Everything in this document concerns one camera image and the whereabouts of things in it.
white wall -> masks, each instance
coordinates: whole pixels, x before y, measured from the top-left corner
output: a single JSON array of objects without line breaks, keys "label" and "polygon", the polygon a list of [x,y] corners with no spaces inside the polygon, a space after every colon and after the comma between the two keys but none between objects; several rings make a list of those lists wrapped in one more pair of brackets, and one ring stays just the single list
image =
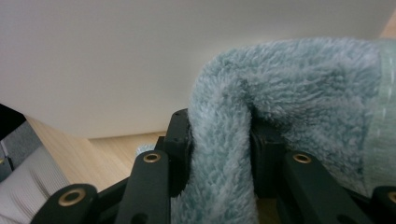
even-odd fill
[{"label": "white wall", "polygon": [[375,38],[394,8],[394,0],[1,1],[0,103],[77,136],[162,131],[222,50]]}]

brass insert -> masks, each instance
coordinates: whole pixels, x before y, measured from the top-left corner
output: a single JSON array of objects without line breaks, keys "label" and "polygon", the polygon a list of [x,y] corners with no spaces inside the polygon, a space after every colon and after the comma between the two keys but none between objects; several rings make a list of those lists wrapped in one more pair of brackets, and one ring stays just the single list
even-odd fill
[{"label": "brass insert", "polygon": [[145,161],[145,162],[156,162],[156,161],[159,161],[160,159],[161,159],[160,154],[150,153],[150,154],[146,155],[143,158],[143,161]]},{"label": "brass insert", "polygon": [[299,163],[309,163],[311,162],[311,158],[309,158],[308,156],[305,156],[304,154],[295,154],[293,155],[293,158],[295,161],[299,162]]},{"label": "brass insert", "polygon": [[[73,199],[67,199],[68,196],[72,194],[77,194],[77,197],[73,197]],[[79,203],[81,200],[85,198],[85,190],[80,188],[80,189],[70,189],[64,195],[59,198],[58,204],[63,207],[71,206],[76,203]]]},{"label": "brass insert", "polygon": [[393,203],[396,203],[396,191],[391,191],[388,193],[388,197]]}]

towel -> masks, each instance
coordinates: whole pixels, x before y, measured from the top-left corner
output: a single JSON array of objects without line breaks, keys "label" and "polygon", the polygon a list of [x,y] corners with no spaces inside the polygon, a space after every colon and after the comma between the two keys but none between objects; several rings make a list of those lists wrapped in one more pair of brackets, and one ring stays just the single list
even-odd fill
[{"label": "towel", "polygon": [[378,185],[396,185],[389,157],[396,139],[395,46],[283,40],[231,49],[207,63],[191,94],[191,175],[171,202],[172,223],[258,223],[253,116],[274,124],[290,148],[316,156],[345,188],[369,196]]}]

black bracket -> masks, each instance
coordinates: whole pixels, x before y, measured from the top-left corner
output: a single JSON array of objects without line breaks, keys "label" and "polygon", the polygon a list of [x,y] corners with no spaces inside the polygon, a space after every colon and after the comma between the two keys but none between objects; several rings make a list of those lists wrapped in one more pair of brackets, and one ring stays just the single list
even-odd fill
[{"label": "black bracket", "polygon": [[[372,199],[343,189],[313,155],[288,152],[276,128],[260,120],[252,122],[250,142],[255,192],[277,197],[282,223],[396,223],[395,187],[375,189]],[[189,180],[192,151],[187,109],[180,110],[155,149],[136,158],[129,178],[100,193],[90,185],[60,189],[32,223],[170,223],[170,197]]]}]

wooden floor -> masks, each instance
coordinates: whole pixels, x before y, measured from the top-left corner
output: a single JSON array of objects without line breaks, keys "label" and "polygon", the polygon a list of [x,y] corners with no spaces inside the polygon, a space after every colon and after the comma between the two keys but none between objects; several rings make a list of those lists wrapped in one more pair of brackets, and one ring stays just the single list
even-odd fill
[{"label": "wooden floor", "polygon": [[[381,37],[396,38],[396,10]],[[104,139],[70,136],[27,118],[44,146],[71,183],[89,183],[103,190],[127,177],[138,146],[155,143],[164,133],[148,133]],[[279,223],[274,200],[259,200],[261,223]]]}]

